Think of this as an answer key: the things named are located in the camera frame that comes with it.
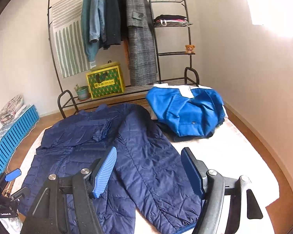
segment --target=bed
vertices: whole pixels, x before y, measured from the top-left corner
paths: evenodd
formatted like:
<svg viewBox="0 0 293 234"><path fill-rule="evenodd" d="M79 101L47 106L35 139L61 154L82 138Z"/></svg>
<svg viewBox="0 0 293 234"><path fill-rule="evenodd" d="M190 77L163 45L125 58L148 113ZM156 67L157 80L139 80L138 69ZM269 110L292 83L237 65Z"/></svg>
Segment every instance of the bed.
<svg viewBox="0 0 293 234"><path fill-rule="evenodd" d="M36 154L36 148L41 145L44 131L41 132L29 149L20 167L22 175L15 180L12 193L21 188ZM252 181L256 199L264 207L279 198L279 185L272 171L249 141L227 118L215 130L215 134L211 138L172 142L172 145L179 153L184 147L189 147L197 159L202 160L208 168L217 170L222 176L239 178L241 175L247 175ZM217 234L225 232L229 205L230 197L225 196ZM151 234L159 232L136 210L135 233ZM269 219L263 223L263 233L274 233Z"/></svg>

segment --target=teddy bear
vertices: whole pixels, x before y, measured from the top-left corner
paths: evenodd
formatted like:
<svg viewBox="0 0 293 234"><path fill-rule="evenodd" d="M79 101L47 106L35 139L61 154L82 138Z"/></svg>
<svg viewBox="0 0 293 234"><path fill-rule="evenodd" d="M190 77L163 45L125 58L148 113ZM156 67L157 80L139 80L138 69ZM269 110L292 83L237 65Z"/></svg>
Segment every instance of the teddy bear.
<svg viewBox="0 0 293 234"><path fill-rule="evenodd" d="M186 45L186 51L185 51L185 54L194 54L194 48L195 46L194 45Z"/></svg>

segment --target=striped towel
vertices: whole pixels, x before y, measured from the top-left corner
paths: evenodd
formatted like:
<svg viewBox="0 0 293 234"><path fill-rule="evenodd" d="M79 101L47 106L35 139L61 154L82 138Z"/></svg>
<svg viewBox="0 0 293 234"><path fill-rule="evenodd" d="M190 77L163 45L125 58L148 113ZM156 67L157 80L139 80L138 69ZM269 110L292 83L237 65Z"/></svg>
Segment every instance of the striped towel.
<svg viewBox="0 0 293 234"><path fill-rule="evenodd" d="M63 78L89 70L80 27L83 0L60 0L52 6L54 43Z"/></svg>

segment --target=teal flower pot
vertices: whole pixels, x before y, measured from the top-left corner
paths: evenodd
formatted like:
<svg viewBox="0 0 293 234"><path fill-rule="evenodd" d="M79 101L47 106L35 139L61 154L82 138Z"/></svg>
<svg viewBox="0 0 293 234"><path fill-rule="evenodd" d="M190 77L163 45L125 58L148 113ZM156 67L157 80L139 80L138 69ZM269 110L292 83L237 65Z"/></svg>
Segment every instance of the teal flower pot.
<svg viewBox="0 0 293 234"><path fill-rule="evenodd" d="M89 94L89 88L88 86L83 86L81 88L81 90L76 91L77 95L78 95L78 99L80 101L86 100L88 98L90 98L90 94Z"/></svg>

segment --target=metal screw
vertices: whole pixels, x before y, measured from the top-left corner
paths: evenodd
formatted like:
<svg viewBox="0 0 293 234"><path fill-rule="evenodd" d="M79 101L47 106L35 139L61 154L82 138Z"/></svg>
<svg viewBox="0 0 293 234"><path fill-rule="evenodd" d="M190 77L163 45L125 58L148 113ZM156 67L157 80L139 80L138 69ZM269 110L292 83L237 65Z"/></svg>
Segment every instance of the metal screw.
<svg viewBox="0 0 293 234"><path fill-rule="evenodd" d="M56 175L55 174L50 174L49 175L49 179L50 180L55 180L56 179Z"/></svg>
<svg viewBox="0 0 293 234"><path fill-rule="evenodd" d="M212 176L216 176L217 172L215 170L211 169L211 170L208 170L208 174L212 175Z"/></svg>
<svg viewBox="0 0 293 234"><path fill-rule="evenodd" d="M245 176L245 175L242 175L242 176L241 176L241 179L242 179L244 182L248 182L248 181L250 181L250 179L248 178L248 176Z"/></svg>
<svg viewBox="0 0 293 234"><path fill-rule="evenodd" d="M80 172L82 174L88 174L90 172L90 170L88 168L83 168Z"/></svg>

